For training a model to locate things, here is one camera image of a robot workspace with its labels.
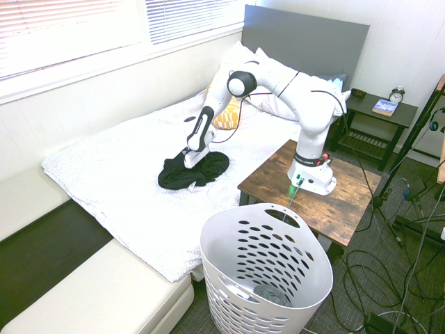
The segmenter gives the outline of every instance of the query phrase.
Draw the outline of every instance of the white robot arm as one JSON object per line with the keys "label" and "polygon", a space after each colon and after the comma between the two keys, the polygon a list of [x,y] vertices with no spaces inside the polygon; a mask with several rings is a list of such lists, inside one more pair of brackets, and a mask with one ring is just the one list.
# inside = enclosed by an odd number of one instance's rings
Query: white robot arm
{"label": "white robot arm", "polygon": [[337,101],[329,93],[310,91],[303,81],[296,80],[299,74],[307,74],[276,61],[274,64],[270,66],[267,62],[252,61],[230,75],[217,74],[200,116],[188,118],[184,123],[188,125],[186,131],[189,133],[184,165],[194,167],[209,152],[208,145],[216,137],[212,121],[224,111],[232,96],[244,97],[257,86],[263,86],[280,98],[300,121],[300,138],[288,171],[292,185],[327,195],[334,189],[336,180],[325,161],[323,147],[330,125],[341,115],[335,112]]}

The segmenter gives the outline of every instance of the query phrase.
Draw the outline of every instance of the green light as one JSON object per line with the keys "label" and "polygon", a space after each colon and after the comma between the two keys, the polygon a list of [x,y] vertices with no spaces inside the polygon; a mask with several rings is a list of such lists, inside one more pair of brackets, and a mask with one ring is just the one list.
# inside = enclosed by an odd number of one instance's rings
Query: green light
{"label": "green light", "polygon": [[296,192],[296,187],[294,187],[292,184],[289,186],[289,191],[288,191],[288,194],[290,195],[290,196],[293,196],[294,195],[294,193]]}

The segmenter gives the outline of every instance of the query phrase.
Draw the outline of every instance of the headboard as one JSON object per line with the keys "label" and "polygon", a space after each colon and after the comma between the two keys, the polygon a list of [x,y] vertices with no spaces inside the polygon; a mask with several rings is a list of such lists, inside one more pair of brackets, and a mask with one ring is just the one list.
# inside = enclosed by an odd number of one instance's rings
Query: headboard
{"label": "headboard", "polygon": [[310,75],[347,74],[350,88],[369,26],[246,6],[241,42]]}

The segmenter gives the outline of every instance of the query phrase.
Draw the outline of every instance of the white laundry basket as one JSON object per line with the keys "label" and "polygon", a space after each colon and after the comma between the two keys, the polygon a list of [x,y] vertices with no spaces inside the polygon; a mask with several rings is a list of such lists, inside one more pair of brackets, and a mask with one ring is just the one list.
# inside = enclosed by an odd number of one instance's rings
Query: white laundry basket
{"label": "white laundry basket", "polygon": [[[283,214],[292,225],[275,218]],[[212,216],[201,250],[210,311],[221,333],[299,333],[332,289],[325,251],[306,223],[280,205]],[[291,307],[257,296],[257,285],[280,289]]]}

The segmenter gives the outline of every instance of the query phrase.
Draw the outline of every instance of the yellow pillow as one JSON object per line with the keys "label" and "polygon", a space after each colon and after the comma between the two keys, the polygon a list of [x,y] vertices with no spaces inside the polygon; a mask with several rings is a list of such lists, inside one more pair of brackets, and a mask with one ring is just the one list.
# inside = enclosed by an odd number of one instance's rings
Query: yellow pillow
{"label": "yellow pillow", "polygon": [[213,121],[214,125],[218,129],[233,130],[236,129],[239,122],[239,104],[235,97],[232,97],[227,108],[218,115]]}

